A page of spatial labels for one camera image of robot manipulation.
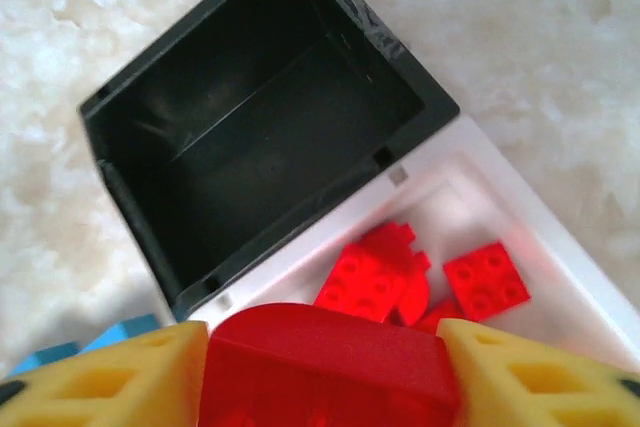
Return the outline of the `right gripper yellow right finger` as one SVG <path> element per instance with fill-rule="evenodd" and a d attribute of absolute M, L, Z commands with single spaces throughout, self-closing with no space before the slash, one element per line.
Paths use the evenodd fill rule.
<path fill-rule="evenodd" d="M 479 323 L 442 320 L 454 427 L 640 427 L 640 374 Z"/>

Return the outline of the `red square lego brick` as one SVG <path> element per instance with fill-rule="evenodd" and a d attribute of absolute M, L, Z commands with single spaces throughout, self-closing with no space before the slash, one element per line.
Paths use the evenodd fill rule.
<path fill-rule="evenodd" d="M 341 252 L 313 305 L 384 323 L 407 286 L 409 270 L 349 244 Z"/>
<path fill-rule="evenodd" d="M 531 295 L 506 248 L 495 242 L 445 262 L 443 272 L 464 316 L 481 322 Z"/>

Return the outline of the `red notched lego piece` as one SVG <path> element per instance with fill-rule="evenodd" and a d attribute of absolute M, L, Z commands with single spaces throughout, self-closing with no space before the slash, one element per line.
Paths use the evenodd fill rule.
<path fill-rule="evenodd" d="M 421 332 L 436 334 L 438 324 L 443 319 L 464 319 L 465 315 L 459 305 L 452 299 L 447 299 L 437 304 L 427 312 L 414 326 Z"/>

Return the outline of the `black plastic bin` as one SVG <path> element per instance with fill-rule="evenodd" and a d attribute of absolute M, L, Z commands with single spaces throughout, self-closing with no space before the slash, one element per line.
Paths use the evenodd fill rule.
<path fill-rule="evenodd" d="M 364 0 L 203 0 L 79 109 L 178 320 L 459 112 Z"/>

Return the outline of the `white plastic bin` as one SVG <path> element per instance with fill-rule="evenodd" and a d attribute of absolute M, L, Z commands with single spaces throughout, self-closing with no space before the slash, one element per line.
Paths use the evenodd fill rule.
<path fill-rule="evenodd" d="M 215 326 L 244 308 L 310 303 L 344 246 L 388 221 L 427 254 L 429 303 L 452 297 L 444 262 L 500 242 L 529 293 L 494 328 L 640 372 L 640 312 L 497 147 L 460 116 L 189 313 Z"/>

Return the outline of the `red curved lego piece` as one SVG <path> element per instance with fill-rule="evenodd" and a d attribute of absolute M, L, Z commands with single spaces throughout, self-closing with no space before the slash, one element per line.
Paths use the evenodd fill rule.
<path fill-rule="evenodd" d="M 391 318 L 404 326 L 415 325 L 425 314 L 430 296 L 427 270 L 431 262 L 422 250 L 414 251 L 416 234 L 407 224 L 388 222 L 364 234 L 359 244 L 404 282 Z"/>

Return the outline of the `large red lego brick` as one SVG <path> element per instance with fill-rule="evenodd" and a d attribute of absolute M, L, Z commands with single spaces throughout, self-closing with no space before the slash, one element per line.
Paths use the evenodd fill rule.
<path fill-rule="evenodd" d="M 212 331 L 198 427 L 453 427 L 460 407 L 440 338 L 274 303 Z"/>

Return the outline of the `light blue lego brick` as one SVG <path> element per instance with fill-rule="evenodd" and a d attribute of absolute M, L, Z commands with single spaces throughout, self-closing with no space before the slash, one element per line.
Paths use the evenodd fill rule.
<path fill-rule="evenodd" d="M 127 319 L 112 325 L 84 347 L 80 347 L 76 342 L 68 342 L 36 351 L 10 371 L 8 376 L 19 375 L 77 354 L 111 346 L 160 328 L 161 325 L 153 314 Z"/>

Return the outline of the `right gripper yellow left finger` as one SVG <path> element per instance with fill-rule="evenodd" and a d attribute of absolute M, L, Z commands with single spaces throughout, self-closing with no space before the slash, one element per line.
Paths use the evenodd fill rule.
<path fill-rule="evenodd" d="M 197 427 L 209 340 L 174 324 L 0 382 L 0 427 Z"/>

